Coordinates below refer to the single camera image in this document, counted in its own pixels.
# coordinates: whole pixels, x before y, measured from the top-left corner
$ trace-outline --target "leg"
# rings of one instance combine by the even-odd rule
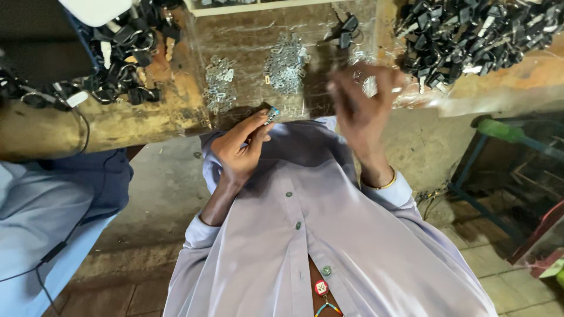
[[[81,225],[50,262],[39,269],[51,298],[70,280],[107,223],[127,204],[132,169],[124,150],[78,155],[37,166],[0,165],[17,175],[0,206],[0,279],[34,268],[54,246]],[[36,273],[0,282],[0,315],[41,316],[49,306]]]

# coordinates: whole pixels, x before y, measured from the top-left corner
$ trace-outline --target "workbench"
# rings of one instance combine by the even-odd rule
[[[86,152],[229,129],[263,102],[281,110],[277,122],[332,115],[325,85],[327,73],[339,58],[334,44],[323,40],[337,25],[337,15],[350,11],[358,17],[364,37],[358,40],[362,42],[358,49],[369,61],[396,65],[405,47],[393,36],[401,5],[391,0],[351,0],[203,17],[178,8],[173,15],[184,37],[174,47],[172,61],[165,60],[160,39],[159,53],[146,69],[148,77],[162,89],[162,101],[133,106],[124,95],[125,100],[110,105],[101,105],[92,97],[80,104],[90,124]],[[303,94],[280,95],[265,84],[263,65],[280,32],[288,36],[297,33],[311,55]],[[206,87],[205,67],[213,55],[237,61],[232,83],[238,92],[237,107],[219,115],[206,109],[201,96]],[[492,105],[534,108],[564,99],[564,60],[560,56],[564,56],[562,36],[554,39],[549,50],[530,52],[522,63],[509,69],[460,78],[448,87],[446,96],[434,90],[421,95],[418,85],[408,77],[396,106],[439,107],[456,115],[486,112],[494,108]],[[72,155],[84,147],[86,133],[86,124],[75,112],[32,109],[13,102],[0,109],[0,160]]]

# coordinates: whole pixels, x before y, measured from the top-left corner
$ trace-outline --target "wooden shelf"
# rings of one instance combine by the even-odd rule
[[[261,3],[261,0],[257,0],[257,3],[251,3],[249,5],[241,4],[239,6],[226,6],[218,8],[196,8],[196,4],[199,0],[184,0],[188,10],[194,14],[194,16],[206,16],[206,15],[219,15],[219,14],[230,14],[238,12],[249,12],[249,11],[259,11],[259,10],[270,10],[277,8],[286,7],[296,7],[296,6],[306,6],[306,5],[316,5],[319,3],[330,3],[339,2],[343,0],[280,0],[273,2]]]

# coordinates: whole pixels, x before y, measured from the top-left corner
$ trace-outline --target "small metal part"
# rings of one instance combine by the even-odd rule
[[[413,23],[405,31],[401,32],[398,35],[398,38],[402,38],[402,37],[406,36],[409,32],[415,31],[418,27],[419,27],[419,25],[417,24],[417,22]]]
[[[268,110],[268,112],[266,113],[266,115],[268,116],[268,120],[266,120],[265,125],[269,125],[270,122],[272,122],[272,120],[274,120],[274,118],[277,117],[279,114],[280,111],[271,105],[270,110]]]
[[[426,76],[419,77],[419,93],[423,94],[425,92],[425,80],[427,79]]]

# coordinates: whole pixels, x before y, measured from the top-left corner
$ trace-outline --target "light purple shirt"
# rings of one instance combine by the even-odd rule
[[[164,317],[312,317],[308,254],[346,317],[497,316],[454,244],[421,219],[401,173],[386,189],[359,187],[346,142],[320,122],[270,135],[225,223],[197,215],[186,230]],[[217,136],[202,139],[211,192]]]

